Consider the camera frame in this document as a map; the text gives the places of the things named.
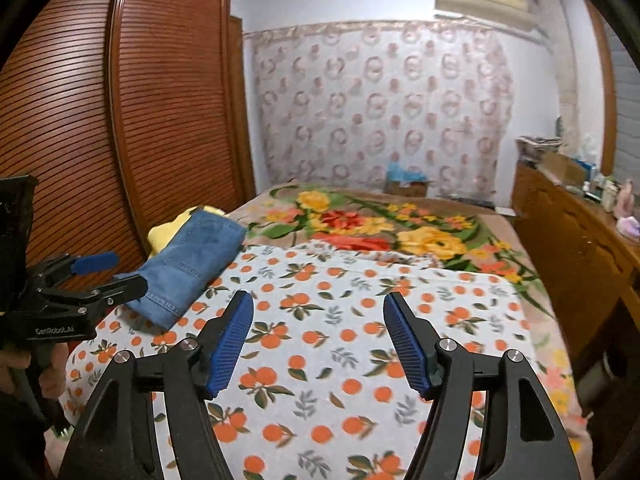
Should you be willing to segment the blue denim pants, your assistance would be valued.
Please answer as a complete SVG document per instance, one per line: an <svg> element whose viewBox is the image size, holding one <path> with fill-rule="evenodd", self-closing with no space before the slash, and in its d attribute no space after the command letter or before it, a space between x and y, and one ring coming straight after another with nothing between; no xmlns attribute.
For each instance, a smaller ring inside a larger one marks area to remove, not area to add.
<svg viewBox="0 0 640 480"><path fill-rule="evenodd" d="M211 280L233 262L246 229L219 214L198 209L159 254L136 271L148 290L125 306L162 330L171 330Z"/></svg>

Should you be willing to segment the yellow plush toy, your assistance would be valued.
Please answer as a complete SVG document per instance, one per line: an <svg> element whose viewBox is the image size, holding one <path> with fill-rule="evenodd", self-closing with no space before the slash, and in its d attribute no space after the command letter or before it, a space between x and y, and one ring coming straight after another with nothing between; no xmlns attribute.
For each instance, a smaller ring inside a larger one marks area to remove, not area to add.
<svg viewBox="0 0 640 480"><path fill-rule="evenodd" d="M216 216L225 217L227 214L218 208L212 206L195 206L188 208L181 214L171 220L171 222L165 222L158 226L153 226L148 233L148 242L151 247L150 258L156 256L161 252L168 243L175 237L178 231L189 221L192 214L199 210L206 211L209 214L216 214Z"/></svg>

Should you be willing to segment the brown louvered wardrobe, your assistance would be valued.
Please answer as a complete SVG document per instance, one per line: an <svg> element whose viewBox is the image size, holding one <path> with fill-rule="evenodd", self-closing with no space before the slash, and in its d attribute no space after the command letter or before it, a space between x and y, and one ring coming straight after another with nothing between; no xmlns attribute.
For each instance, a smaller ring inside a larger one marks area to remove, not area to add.
<svg viewBox="0 0 640 480"><path fill-rule="evenodd" d="M186 208L256 194L231 0L50 0L1 72L1 172L38 180L28 263L148 258Z"/></svg>

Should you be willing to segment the wooden sideboard cabinet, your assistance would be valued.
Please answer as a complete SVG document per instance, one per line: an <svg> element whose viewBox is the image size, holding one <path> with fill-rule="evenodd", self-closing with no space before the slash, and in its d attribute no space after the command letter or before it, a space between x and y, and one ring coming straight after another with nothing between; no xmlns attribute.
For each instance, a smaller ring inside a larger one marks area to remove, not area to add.
<svg viewBox="0 0 640 480"><path fill-rule="evenodd" d="M639 245L616 231L612 216L522 162L511 207L574 364L598 355L617 310L639 325Z"/></svg>

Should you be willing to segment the orange print white bedsheet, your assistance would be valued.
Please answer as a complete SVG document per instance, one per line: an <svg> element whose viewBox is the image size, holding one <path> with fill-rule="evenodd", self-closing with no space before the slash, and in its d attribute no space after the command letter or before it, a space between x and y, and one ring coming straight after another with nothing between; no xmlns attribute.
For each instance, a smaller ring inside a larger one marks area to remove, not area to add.
<svg viewBox="0 0 640 480"><path fill-rule="evenodd" d="M439 335L471 352L535 354L516 291L488 274L424 269L355 254L252 246L170 330L115 309L67 363L76 418L119 350L167 351L221 315L238 290L255 303L229 387L207 411L238 479L398 479L430 407L408 385L383 322L399 292Z"/></svg>

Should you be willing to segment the pink pouch on sideboard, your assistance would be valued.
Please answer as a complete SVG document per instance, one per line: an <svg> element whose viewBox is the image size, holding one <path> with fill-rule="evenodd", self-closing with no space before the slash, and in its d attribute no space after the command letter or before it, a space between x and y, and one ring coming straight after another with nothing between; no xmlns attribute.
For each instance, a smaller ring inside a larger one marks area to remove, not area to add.
<svg viewBox="0 0 640 480"><path fill-rule="evenodd" d="M640 242L640 221L634 217L620 217L616 221L616 230L621 236L635 243Z"/></svg>

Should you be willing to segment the pink bottle on sideboard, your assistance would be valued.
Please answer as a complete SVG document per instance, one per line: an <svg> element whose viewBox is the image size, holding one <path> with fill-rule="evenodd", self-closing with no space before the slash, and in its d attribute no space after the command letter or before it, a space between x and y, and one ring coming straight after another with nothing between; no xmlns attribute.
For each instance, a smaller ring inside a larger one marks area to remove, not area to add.
<svg viewBox="0 0 640 480"><path fill-rule="evenodd" d="M634 215L634 182L632 182L631 178L628 178L620 187L613 214L617 220Z"/></svg>

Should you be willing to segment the brown cardboard box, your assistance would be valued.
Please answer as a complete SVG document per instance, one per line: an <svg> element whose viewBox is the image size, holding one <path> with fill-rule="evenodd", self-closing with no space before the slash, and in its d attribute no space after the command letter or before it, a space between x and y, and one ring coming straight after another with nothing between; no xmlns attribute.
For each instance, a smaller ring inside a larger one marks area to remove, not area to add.
<svg viewBox="0 0 640 480"><path fill-rule="evenodd" d="M562 185L582 186L587 180L586 170L574 159L560 153L548 152L542 156L538 169L549 179Z"/></svg>

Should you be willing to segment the cardboard box with blue bag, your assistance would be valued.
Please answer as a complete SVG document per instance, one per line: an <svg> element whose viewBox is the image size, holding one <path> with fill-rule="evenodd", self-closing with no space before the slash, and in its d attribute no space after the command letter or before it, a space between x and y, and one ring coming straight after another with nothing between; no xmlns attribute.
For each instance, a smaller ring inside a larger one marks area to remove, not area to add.
<svg viewBox="0 0 640 480"><path fill-rule="evenodd" d="M420 171L402 168L391 162L386 170L383 191L404 197L425 197L428 192L428 177Z"/></svg>

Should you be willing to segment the circle pattern lace curtain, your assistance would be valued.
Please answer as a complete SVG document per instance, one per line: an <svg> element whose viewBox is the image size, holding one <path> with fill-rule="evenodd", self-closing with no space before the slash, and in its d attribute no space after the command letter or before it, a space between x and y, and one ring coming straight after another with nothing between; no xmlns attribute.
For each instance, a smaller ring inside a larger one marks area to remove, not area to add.
<svg viewBox="0 0 640 480"><path fill-rule="evenodd" d="M343 22L250 35L271 183L381 191L391 162L438 196L492 200L514 98L487 27Z"/></svg>

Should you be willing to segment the stack of newspapers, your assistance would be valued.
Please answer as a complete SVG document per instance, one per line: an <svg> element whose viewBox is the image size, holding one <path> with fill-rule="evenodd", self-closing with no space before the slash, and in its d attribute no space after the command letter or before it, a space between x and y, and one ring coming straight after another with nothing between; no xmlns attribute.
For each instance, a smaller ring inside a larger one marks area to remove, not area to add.
<svg viewBox="0 0 640 480"><path fill-rule="evenodd" d="M562 146L561 138L542 138L541 136L519 136L516 140L518 159L530 164L538 164L547 153L556 153Z"/></svg>

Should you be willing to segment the grey window roller shutter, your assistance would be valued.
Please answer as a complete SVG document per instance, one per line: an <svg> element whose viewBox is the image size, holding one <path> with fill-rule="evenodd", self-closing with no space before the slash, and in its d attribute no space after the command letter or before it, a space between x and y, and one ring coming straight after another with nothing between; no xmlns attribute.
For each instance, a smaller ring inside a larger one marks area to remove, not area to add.
<svg viewBox="0 0 640 480"><path fill-rule="evenodd" d="M634 60L609 24L605 24L610 48L616 99L616 148L614 176L631 179L639 188L640 172L640 74Z"/></svg>

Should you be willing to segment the beige tied curtain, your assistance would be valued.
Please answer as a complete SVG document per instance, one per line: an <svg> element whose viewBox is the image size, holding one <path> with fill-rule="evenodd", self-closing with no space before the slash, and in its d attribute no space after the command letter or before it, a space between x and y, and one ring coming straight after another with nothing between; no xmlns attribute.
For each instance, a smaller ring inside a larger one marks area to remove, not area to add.
<svg viewBox="0 0 640 480"><path fill-rule="evenodd" d="M562 145L560 152L577 156L582 144L579 127L578 80L570 26L561 0L536 0L542 30L548 36L558 85Z"/></svg>

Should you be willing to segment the wall air conditioner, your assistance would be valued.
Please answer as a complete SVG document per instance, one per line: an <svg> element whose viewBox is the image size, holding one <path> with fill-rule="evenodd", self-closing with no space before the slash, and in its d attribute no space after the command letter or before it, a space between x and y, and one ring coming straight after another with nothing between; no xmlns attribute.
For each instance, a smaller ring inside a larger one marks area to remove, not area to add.
<svg viewBox="0 0 640 480"><path fill-rule="evenodd" d="M435 9L463 14L531 32L536 18L527 0L435 0Z"/></svg>

